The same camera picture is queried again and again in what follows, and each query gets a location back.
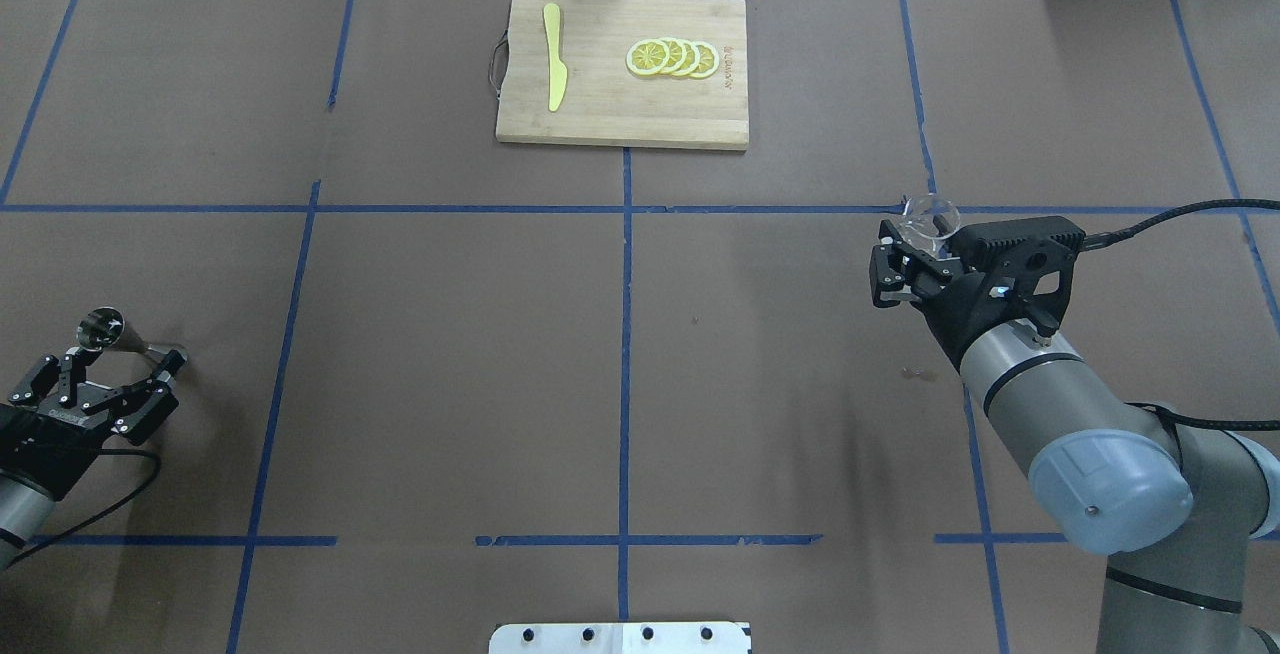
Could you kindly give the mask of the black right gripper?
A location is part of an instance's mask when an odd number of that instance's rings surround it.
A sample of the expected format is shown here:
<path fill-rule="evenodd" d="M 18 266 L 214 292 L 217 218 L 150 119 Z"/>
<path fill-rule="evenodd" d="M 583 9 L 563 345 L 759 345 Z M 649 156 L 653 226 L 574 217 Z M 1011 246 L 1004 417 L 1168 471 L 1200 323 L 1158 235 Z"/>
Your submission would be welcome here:
<path fill-rule="evenodd" d="M 920 298 L 908 275 L 950 275 L 951 259 L 938 259 L 927 235 L 882 218 L 879 243 L 870 250 L 870 303 L 876 308 L 918 305 L 927 326 L 954 369 L 986 331 L 1027 317 L 1018 299 L 992 297 L 997 282 L 983 273 L 964 274 L 947 284 L 924 276 Z"/>

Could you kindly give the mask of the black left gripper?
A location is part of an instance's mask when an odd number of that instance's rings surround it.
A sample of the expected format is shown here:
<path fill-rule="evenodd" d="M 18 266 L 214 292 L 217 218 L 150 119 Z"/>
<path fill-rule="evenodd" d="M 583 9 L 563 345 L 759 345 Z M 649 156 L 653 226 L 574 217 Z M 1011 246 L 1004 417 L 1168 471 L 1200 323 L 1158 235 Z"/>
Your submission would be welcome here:
<path fill-rule="evenodd" d="M 87 372 L 100 357 L 100 349 L 86 348 L 45 355 L 3 401 L 4 480 L 61 502 L 100 456 L 108 436 L 114 433 L 143 445 L 177 410 L 177 375 L 189 361 L 178 348 L 168 349 L 147 379 L 113 389 L 87 417 L 76 410 L 69 420 L 59 420 L 29 408 L 49 395 L 63 408 L 83 404 Z"/>

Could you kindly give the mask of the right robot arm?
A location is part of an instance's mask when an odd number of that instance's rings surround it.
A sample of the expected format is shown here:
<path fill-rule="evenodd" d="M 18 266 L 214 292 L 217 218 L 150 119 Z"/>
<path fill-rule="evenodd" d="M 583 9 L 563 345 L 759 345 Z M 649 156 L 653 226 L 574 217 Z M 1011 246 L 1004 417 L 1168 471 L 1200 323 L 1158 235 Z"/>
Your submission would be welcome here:
<path fill-rule="evenodd" d="M 1121 401 L 1062 335 L 1080 253 L 1129 235 L 1020 218 L 922 250 L 886 218 L 872 302 L 923 315 L 1039 507 L 1106 559 L 1097 651 L 1275 653 L 1242 612 L 1248 546 L 1277 527 L 1277 457 L 1251 422 Z"/>

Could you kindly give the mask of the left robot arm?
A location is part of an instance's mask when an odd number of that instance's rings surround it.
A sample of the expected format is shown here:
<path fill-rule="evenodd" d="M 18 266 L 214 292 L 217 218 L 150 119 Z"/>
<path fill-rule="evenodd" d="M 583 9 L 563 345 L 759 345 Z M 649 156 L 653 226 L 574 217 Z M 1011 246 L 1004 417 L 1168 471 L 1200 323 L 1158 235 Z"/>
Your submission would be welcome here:
<path fill-rule="evenodd" d="M 120 509 L 157 477 L 163 462 L 145 443 L 179 404 L 177 375 L 189 362 L 184 349 L 156 349 L 147 376 L 108 388 L 87 372 L 100 349 L 74 347 L 44 355 L 3 395 L 1 538 L 3 568 L 78 534 Z M 33 539 L 92 465 L 137 456 L 150 474 L 120 500 L 42 543 Z"/>

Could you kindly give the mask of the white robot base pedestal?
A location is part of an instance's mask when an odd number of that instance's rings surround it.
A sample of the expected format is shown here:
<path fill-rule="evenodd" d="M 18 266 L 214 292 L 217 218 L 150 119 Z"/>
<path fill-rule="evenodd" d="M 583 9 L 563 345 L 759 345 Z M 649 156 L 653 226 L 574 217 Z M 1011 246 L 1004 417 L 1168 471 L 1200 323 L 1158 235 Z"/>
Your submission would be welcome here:
<path fill-rule="evenodd" d="M 750 625 L 732 621 L 511 623 L 489 653 L 751 653 Z"/>

